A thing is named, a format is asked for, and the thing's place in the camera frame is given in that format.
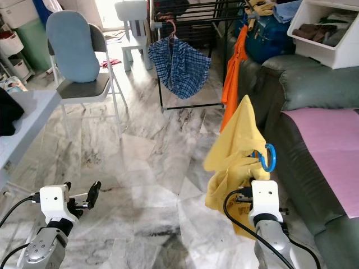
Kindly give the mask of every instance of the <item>yellow cloth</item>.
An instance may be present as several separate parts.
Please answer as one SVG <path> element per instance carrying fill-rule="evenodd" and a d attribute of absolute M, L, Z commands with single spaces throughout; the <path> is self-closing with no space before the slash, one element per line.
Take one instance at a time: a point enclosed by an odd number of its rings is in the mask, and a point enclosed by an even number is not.
<path fill-rule="evenodd" d="M 265 140 L 256 127 L 253 107 L 246 95 L 231 117 L 204 162 L 204 169 L 216 171 L 208 183 L 205 205 L 223 212 L 223 202 L 229 192 L 249 184 L 250 178 L 268 180 L 270 175 L 264 171 L 257 158 L 248 157 L 253 151 L 266 156 Z M 233 196 L 227 204 L 228 212 L 247 227 L 249 203 L 235 203 Z M 233 224 L 236 234 L 250 237 Z"/>

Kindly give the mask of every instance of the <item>blue cushion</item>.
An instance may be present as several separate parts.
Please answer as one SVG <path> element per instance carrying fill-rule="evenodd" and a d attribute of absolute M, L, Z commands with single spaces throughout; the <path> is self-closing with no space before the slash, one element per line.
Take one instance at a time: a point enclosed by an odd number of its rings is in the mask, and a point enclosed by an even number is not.
<path fill-rule="evenodd" d="M 75 11 L 52 14 L 46 24 L 46 34 L 58 68 L 67 80 L 96 80 L 100 65 L 92 47 L 90 26 L 81 14 Z"/>

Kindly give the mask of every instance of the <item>white table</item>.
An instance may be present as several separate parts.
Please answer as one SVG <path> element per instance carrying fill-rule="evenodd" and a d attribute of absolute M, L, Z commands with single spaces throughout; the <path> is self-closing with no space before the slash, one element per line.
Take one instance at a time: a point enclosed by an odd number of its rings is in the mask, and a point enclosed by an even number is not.
<path fill-rule="evenodd" d="M 11 97 L 25 113 L 14 123 L 13 136 L 0 137 L 0 190 L 61 101 L 56 91 L 14 92 Z"/>

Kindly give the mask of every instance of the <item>blue plaid shirt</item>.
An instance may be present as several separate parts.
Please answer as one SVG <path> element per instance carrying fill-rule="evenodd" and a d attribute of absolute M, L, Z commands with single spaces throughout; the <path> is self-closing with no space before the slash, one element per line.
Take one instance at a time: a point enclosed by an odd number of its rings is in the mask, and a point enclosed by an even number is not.
<path fill-rule="evenodd" d="M 171 56 L 168 39 L 149 46 L 149 57 L 161 82 L 179 98 L 187 99 L 202 89 L 208 78 L 211 59 L 179 39 L 173 40 Z"/>

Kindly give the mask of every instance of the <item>pink cloth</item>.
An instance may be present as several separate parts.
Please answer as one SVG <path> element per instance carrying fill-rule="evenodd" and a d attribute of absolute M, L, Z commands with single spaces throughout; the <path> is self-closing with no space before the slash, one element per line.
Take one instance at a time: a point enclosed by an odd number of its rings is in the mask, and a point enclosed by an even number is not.
<path fill-rule="evenodd" d="M 320 108 L 284 113 L 296 123 L 348 217 L 359 217 L 359 115 L 350 109 Z"/>

